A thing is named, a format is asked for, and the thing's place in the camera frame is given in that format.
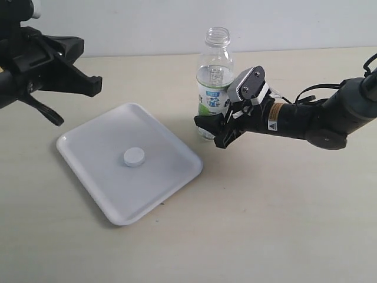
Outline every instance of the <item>white disc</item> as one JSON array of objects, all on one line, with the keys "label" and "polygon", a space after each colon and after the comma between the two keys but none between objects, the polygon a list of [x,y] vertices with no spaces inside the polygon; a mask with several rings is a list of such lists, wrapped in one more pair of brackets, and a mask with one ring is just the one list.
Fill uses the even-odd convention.
[{"label": "white disc", "polygon": [[139,147],[132,147],[124,153],[124,163],[128,167],[138,167],[145,161],[145,153]]}]

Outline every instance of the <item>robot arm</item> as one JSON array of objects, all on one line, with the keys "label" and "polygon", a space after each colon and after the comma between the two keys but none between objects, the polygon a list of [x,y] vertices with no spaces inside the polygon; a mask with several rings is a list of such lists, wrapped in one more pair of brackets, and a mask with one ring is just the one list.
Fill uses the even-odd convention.
[{"label": "robot arm", "polygon": [[17,100],[36,108],[60,126],[64,120],[33,98],[37,90],[93,97],[102,89],[101,77],[87,77],[73,66],[84,52],[84,40],[50,37],[22,21],[40,16],[39,0],[0,1],[0,108]]},{"label": "robot arm", "polygon": [[229,86],[227,114],[196,116],[195,123],[215,135],[214,142],[222,149],[247,131],[307,140],[323,149],[342,149],[349,134],[377,117],[377,69],[370,71],[368,67],[376,58],[377,54],[365,63],[364,78],[315,85],[302,92],[320,87],[337,89],[329,99],[299,99],[301,93],[294,103],[276,103],[264,69],[250,68]]}]

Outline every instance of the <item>table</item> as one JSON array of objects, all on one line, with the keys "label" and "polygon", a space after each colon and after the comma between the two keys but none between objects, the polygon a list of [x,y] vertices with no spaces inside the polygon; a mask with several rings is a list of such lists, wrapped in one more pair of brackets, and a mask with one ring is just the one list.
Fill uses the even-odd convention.
[{"label": "table", "polygon": [[[237,53],[286,97],[363,75],[376,48]],[[221,150],[196,134],[197,55],[81,58],[104,78],[94,98],[35,93],[55,127],[14,103],[0,111],[0,281],[375,282],[377,122],[330,152],[247,133]],[[318,90],[327,97],[332,90]],[[131,226],[112,226],[58,154],[66,131],[126,102],[191,147],[202,174]]]}]

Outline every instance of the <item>plastic bottle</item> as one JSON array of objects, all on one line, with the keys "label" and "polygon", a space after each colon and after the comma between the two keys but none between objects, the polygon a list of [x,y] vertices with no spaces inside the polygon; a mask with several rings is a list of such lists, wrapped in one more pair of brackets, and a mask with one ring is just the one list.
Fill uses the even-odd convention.
[{"label": "plastic bottle", "polygon": [[[229,31],[213,27],[207,31],[205,49],[200,55],[196,79],[199,88],[198,115],[226,114],[229,98],[228,86],[234,80]],[[199,135],[207,140],[214,136],[199,128]]]}]

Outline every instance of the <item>white wall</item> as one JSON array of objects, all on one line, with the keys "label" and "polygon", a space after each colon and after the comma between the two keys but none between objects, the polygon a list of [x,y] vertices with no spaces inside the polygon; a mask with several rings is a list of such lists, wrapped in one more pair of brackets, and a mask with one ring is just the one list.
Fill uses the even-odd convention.
[{"label": "white wall", "polygon": [[234,51],[377,45],[377,0],[42,0],[27,24],[85,39],[85,55],[197,53],[206,30]]}]

